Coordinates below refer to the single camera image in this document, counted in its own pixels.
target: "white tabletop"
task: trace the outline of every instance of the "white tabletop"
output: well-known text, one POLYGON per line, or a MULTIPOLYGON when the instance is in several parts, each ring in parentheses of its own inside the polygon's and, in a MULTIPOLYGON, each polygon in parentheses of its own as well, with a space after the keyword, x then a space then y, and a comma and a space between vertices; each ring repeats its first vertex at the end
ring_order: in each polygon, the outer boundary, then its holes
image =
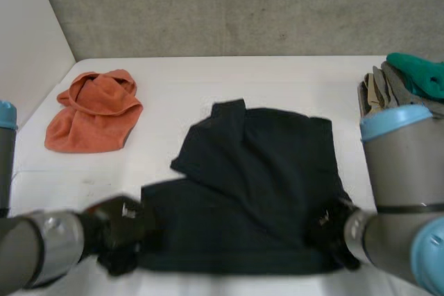
MULTIPOLYGON (((83 60, 46 97, 19 131, 12 214, 32 209, 83 209, 145 184, 177 177, 169 169, 189 127, 212 103, 244 98, 247 107, 272 107, 332 120, 339 174, 351 198, 373 209, 359 136, 357 85, 380 56, 122 58, 83 60), (80 73, 126 69, 144 111, 125 148, 101 154, 60 154, 44 147, 45 130, 62 106, 57 94, 80 73)), ((110 279, 94 260, 38 295, 410 295, 422 292, 364 268, 310 277, 208 277, 138 270, 110 279)))

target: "orange towel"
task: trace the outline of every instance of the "orange towel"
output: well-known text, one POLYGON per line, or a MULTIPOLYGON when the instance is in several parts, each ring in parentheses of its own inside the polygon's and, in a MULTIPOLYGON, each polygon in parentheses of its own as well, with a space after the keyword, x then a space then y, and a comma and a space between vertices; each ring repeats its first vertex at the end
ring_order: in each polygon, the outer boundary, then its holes
POLYGON ((62 153, 101 153, 123 148, 143 110, 136 82, 123 70, 79 75, 57 96, 66 108, 46 129, 44 145, 62 153))

